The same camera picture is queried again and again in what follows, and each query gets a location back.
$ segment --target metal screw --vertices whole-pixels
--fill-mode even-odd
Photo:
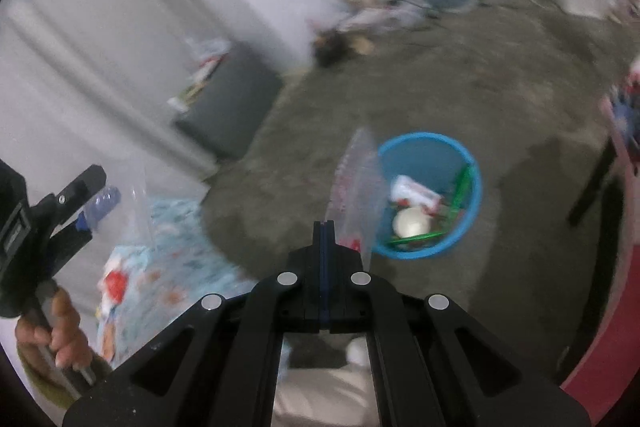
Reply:
[[[367,272],[352,273],[351,282],[358,286],[366,286],[371,282],[371,276]]]
[[[293,272],[282,272],[278,275],[278,282],[283,286],[291,286],[298,280],[298,276]]]
[[[200,301],[200,305],[206,310],[215,310],[216,308],[220,308],[220,304],[222,304],[222,297],[215,293],[205,295]]]
[[[434,310],[446,310],[449,307],[449,299],[444,295],[432,295],[429,297],[429,306]]]

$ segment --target white ball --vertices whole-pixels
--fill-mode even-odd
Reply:
[[[414,237],[429,233],[431,216],[425,214],[420,206],[404,208],[396,214],[393,227],[398,237]]]

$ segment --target concrete floor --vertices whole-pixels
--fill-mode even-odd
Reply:
[[[564,217],[604,142],[597,101],[638,42],[546,0],[483,0],[376,44],[287,88],[245,158],[213,179],[204,203],[213,241],[252,276],[270,275],[310,243],[356,128],[380,142],[446,134],[481,167],[475,225],[440,256],[374,255],[372,271],[409,295],[449,295],[552,374],[582,313],[597,236],[596,210],[578,230]]]

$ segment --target black table leg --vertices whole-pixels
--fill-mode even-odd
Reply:
[[[598,327],[607,308],[611,285],[616,272],[624,203],[623,181],[614,176],[602,191],[598,253],[593,267],[591,287],[574,340],[556,372],[556,382],[558,384],[562,383],[575,369],[598,333]]]
[[[582,193],[575,202],[571,212],[569,212],[567,221],[571,227],[575,227],[580,223],[584,214],[589,210],[593,201],[595,201],[600,188],[602,187],[602,181],[607,175],[607,172],[609,172],[609,169],[615,159],[616,148],[613,146],[613,140],[609,137],[604,149],[602,150],[602,154],[600,154],[600,159],[591,173],[589,182],[582,190]]]

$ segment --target red object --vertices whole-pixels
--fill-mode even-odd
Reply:
[[[610,102],[601,109],[622,165],[624,210],[620,224],[618,261],[604,317],[587,353],[562,388],[587,410],[596,425],[620,399],[640,370],[640,244],[636,222],[640,198],[633,166],[622,136],[616,130]]]
[[[349,248],[351,248],[351,250],[355,250],[356,252],[360,253],[360,248],[362,248],[360,240],[354,239],[353,241],[351,241]]]
[[[129,276],[120,270],[112,270],[104,278],[107,295],[116,304],[120,304],[124,299],[127,285],[129,285]]]

